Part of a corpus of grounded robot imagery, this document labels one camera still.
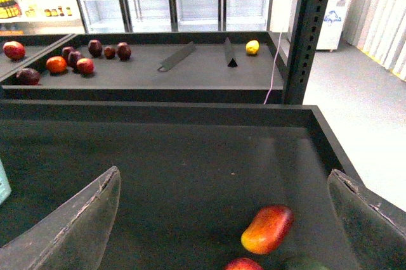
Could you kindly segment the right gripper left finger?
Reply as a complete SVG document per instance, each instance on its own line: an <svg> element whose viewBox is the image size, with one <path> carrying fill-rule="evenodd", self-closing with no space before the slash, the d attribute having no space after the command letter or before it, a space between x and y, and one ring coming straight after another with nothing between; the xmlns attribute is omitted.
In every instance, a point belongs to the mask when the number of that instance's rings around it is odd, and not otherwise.
<svg viewBox="0 0 406 270"><path fill-rule="evenodd" d="M1 269L98 269L121 192L116 166L1 247Z"/></svg>

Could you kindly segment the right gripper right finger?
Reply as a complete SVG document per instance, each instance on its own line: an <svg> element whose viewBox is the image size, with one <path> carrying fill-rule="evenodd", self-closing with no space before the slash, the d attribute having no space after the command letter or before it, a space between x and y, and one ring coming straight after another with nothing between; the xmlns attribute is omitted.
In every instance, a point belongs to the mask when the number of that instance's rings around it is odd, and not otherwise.
<svg viewBox="0 0 406 270"><path fill-rule="evenodd" d="M334 169L329 195L360 269L405 269L405 211Z"/></svg>

